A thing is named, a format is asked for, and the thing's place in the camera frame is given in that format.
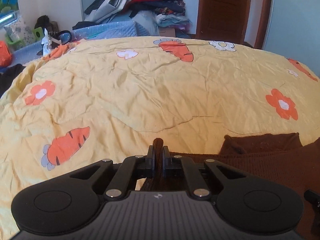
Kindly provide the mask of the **orange garment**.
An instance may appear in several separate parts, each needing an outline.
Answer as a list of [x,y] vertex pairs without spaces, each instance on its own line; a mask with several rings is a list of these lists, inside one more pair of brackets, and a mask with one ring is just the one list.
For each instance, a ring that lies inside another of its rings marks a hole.
[[0,41],[0,67],[8,67],[12,63],[12,54],[4,41]]

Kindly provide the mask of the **brown knit sweater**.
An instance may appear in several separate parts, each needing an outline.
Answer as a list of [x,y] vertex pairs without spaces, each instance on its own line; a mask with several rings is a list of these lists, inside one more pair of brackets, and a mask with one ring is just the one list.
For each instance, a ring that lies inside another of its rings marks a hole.
[[319,140],[303,146],[298,133],[230,137],[219,154],[191,154],[196,163],[216,159],[255,176],[287,186],[302,195],[319,192]]

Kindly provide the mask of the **floral cushion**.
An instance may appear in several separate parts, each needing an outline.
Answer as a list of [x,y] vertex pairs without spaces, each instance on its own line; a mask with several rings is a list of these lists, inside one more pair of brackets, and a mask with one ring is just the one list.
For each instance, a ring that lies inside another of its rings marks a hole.
[[22,41],[24,45],[36,42],[33,30],[26,24],[22,16],[5,25],[4,29],[12,42]]

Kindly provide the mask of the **yellow carrot print bed quilt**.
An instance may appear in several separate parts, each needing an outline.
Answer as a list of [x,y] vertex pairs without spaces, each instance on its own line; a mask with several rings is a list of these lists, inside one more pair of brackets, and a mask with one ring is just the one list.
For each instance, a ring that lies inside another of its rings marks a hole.
[[225,135],[319,137],[319,78],[296,57],[223,41],[81,40],[27,64],[1,97],[1,239],[24,188],[104,158],[217,154]]

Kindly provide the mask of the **green plastic stool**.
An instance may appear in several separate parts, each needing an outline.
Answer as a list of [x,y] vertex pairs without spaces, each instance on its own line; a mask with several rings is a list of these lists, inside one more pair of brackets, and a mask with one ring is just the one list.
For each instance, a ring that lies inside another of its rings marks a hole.
[[10,49],[17,51],[28,45],[41,41],[44,32],[41,27],[30,29],[29,27],[16,27],[10,34],[5,34],[5,42]]

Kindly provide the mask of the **frosted glass wardrobe door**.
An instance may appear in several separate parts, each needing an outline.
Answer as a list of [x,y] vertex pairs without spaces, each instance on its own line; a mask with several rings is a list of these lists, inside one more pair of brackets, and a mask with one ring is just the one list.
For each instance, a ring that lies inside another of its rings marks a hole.
[[319,76],[319,0],[272,0],[263,50],[295,59]]

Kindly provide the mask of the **blue quilted cover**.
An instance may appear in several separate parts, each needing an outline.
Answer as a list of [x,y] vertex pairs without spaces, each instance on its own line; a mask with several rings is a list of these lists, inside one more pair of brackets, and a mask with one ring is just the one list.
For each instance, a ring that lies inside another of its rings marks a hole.
[[[150,32],[135,21],[124,21],[76,29],[71,31],[71,34],[60,35],[60,38],[62,43],[67,43],[70,38],[72,38],[72,41],[80,41],[81,39],[96,40],[135,36],[150,36]],[[41,50],[42,44],[39,41],[13,52],[12,63],[9,67],[13,67],[16,64],[26,65],[28,62],[40,58],[37,53]]]

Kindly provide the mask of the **brown wooden door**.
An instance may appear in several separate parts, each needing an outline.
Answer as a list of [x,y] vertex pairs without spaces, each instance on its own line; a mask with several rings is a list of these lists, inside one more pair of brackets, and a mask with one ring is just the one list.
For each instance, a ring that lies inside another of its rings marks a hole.
[[251,0],[199,0],[196,38],[244,42]]

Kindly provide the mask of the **pile of mixed clothes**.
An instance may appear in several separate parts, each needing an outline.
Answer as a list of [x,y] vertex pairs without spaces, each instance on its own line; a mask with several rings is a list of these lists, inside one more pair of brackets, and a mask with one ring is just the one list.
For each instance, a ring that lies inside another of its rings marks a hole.
[[184,0],[95,0],[73,30],[112,22],[135,21],[151,36],[188,38],[191,21]]

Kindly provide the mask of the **black garment by bed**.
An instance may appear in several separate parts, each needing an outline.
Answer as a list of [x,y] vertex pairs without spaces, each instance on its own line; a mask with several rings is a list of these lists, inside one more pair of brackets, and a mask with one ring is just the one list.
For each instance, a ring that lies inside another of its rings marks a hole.
[[16,64],[13,67],[8,68],[0,79],[0,97],[10,88],[13,80],[24,70],[25,66]]

